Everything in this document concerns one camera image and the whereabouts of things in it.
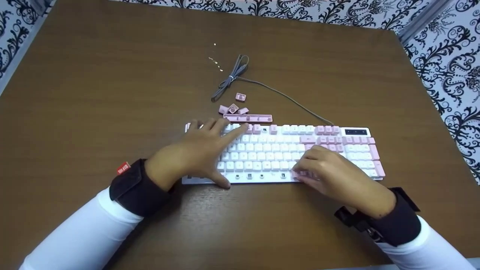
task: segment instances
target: hand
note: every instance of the hand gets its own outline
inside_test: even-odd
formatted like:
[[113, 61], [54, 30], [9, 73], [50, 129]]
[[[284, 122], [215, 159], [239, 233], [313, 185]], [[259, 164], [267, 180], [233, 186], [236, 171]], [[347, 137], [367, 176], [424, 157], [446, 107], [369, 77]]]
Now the hand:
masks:
[[169, 190], [185, 175], [209, 178], [222, 188], [230, 188], [230, 182], [216, 169], [216, 162], [222, 151], [247, 131], [248, 125], [243, 124], [220, 136], [230, 124], [229, 120], [211, 118], [202, 128], [200, 124], [192, 120], [179, 142], [160, 149], [145, 162], [147, 175], [163, 190]]
[[372, 218], [379, 219], [395, 207], [393, 192], [370, 179], [346, 158], [324, 147], [315, 145], [306, 151], [293, 170], [313, 172], [319, 180], [300, 175], [297, 179]]

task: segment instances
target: black and white damask wallpaper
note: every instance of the black and white damask wallpaper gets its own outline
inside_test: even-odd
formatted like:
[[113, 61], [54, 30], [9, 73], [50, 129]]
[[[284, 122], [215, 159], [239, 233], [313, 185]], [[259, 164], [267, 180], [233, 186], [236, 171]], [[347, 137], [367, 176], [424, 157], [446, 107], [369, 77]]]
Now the black and white damask wallpaper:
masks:
[[480, 4], [454, 0], [405, 47], [480, 184]]
[[0, 80], [37, 19], [26, 0], [0, 1]]
[[116, 0], [217, 12], [381, 28], [397, 34], [431, 0]]

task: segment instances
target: keyboard cable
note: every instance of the keyboard cable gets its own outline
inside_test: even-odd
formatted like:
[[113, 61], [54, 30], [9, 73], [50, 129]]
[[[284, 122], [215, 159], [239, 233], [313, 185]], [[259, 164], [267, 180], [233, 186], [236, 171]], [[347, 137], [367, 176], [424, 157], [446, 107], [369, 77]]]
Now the keyboard cable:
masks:
[[250, 80], [250, 79], [246, 79], [246, 78], [243, 78], [243, 77], [240, 77], [240, 75], [242, 75], [243, 73], [245, 73], [245, 71], [247, 71], [248, 69], [248, 62], [250, 61], [250, 58], [248, 57], [248, 55], [239, 55], [238, 58], [237, 58], [237, 61], [235, 62], [235, 65], [233, 66], [233, 70], [232, 72], [230, 73], [230, 75], [228, 76], [228, 78], [221, 82], [219, 85], [218, 85], [218, 90], [212, 95], [212, 102], [216, 102], [222, 95], [223, 93], [225, 93], [225, 91], [227, 90], [227, 88], [230, 86], [230, 84], [233, 83], [233, 81], [235, 80], [241, 80], [241, 81], [245, 81], [245, 82], [249, 82], [249, 83], [254, 83], [254, 84], [258, 84], [258, 85], [261, 85], [261, 86], [264, 86], [276, 93], [279, 93], [281, 94], [282, 96], [288, 98], [290, 101], [292, 101], [293, 103], [297, 104], [298, 106], [300, 106], [302, 109], [306, 110], [307, 112], [309, 112], [311, 115], [315, 116], [316, 118], [326, 122], [326, 123], [329, 123], [330, 125], [334, 125], [333, 122], [323, 118], [322, 116], [314, 113], [313, 111], [307, 109], [305, 106], [301, 105], [300, 103], [298, 103], [296, 100], [294, 100], [293, 98], [289, 97], [288, 95], [274, 89], [274, 88], [271, 88], [270, 86], [266, 85], [266, 84], [263, 84], [261, 82], [257, 82], [257, 81], [253, 81], [253, 80]]

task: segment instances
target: brown tabletop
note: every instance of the brown tabletop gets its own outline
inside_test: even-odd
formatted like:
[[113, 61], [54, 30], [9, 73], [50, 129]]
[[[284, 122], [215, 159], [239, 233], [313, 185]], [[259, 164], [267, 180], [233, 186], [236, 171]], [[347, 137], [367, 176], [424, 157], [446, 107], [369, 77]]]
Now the brown tabletop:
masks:
[[[56, 226], [192, 118], [247, 94], [276, 124], [323, 124], [284, 97], [216, 86], [238, 54], [261, 81], [340, 126], [369, 127], [386, 186], [466, 257], [480, 251], [478, 187], [393, 32], [154, 7], [61, 0], [0, 97], [0, 265], [15, 269]], [[221, 72], [214, 59], [223, 69]], [[179, 186], [139, 225], [111, 269], [324, 269], [388, 263], [302, 184]]]

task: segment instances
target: mechanical keyboard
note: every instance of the mechanical keyboard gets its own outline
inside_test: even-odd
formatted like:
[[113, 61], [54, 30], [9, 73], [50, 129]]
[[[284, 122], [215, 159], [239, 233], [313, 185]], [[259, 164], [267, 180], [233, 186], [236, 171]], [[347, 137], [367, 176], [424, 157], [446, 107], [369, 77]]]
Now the mechanical keyboard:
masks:
[[[189, 123], [185, 125], [185, 131], [189, 126]], [[224, 133], [239, 126], [229, 124]], [[250, 124], [247, 132], [222, 152], [217, 169], [233, 184], [298, 182], [297, 174], [291, 169], [314, 145], [337, 152], [373, 180], [385, 177], [375, 139], [366, 127]], [[182, 183], [213, 182], [185, 176]]]

